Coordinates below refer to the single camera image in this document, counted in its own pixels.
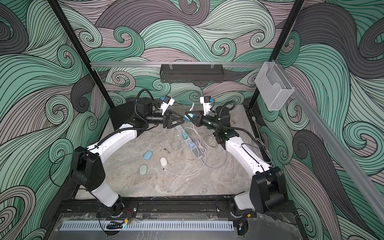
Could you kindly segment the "small teal usb charger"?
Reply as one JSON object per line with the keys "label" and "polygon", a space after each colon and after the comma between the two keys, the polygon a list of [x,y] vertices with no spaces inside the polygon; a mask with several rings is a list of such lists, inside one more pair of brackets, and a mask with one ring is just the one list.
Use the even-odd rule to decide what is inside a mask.
{"label": "small teal usb charger", "polygon": [[194,117],[195,117],[195,115],[192,114],[192,113],[187,113],[187,114],[185,114],[185,119],[186,119],[186,121],[188,121],[188,122],[192,122],[192,121],[194,120]]}

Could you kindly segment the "light blue usb charger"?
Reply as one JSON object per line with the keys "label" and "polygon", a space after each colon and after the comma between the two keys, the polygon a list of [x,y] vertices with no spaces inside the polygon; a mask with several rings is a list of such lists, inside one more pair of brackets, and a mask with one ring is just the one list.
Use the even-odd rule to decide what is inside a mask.
{"label": "light blue usb charger", "polygon": [[193,150],[193,149],[196,147],[196,145],[195,145],[194,142],[192,142],[192,141],[188,141],[188,146],[189,146],[189,148],[190,148],[191,150]]}

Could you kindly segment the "green earbud case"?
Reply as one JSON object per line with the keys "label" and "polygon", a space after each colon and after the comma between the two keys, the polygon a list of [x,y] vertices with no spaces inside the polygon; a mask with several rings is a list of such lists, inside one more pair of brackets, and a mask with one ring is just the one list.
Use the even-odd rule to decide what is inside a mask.
{"label": "green earbud case", "polygon": [[139,168],[139,173],[140,175],[146,175],[148,171],[147,165],[141,165]]}

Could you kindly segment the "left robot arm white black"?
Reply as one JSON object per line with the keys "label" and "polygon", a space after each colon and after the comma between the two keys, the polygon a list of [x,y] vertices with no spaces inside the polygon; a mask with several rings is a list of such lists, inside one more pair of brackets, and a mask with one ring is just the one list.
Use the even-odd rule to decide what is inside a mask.
{"label": "left robot arm white black", "polygon": [[122,197],[106,181],[104,163],[123,145],[149,130],[150,125],[171,129],[184,123],[183,116],[169,108],[174,102],[169,96],[156,100],[153,95],[147,98],[137,95],[135,99],[109,110],[114,132],[92,146],[75,149],[71,179],[85,187],[112,217],[120,216],[125,206]]}

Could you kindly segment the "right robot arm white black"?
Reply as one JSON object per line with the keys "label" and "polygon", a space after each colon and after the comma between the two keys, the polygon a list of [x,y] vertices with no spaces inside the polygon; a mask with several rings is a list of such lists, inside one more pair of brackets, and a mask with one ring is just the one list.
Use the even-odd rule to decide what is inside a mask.
{"label": "right robot arm white black", "polygon": [[231,154],[251,178],[250,190],[234,196],[236,209],[265,213],[286,202],[287,188],[283,171],[264,161],[252,148],[265,151],[264,143],[242,128],[232,127],[230,112],[235,101],[218,106],[214,116],[206,111],[187,111],[185,116],[195,126],[214,131],[214,137],[223,149]]}

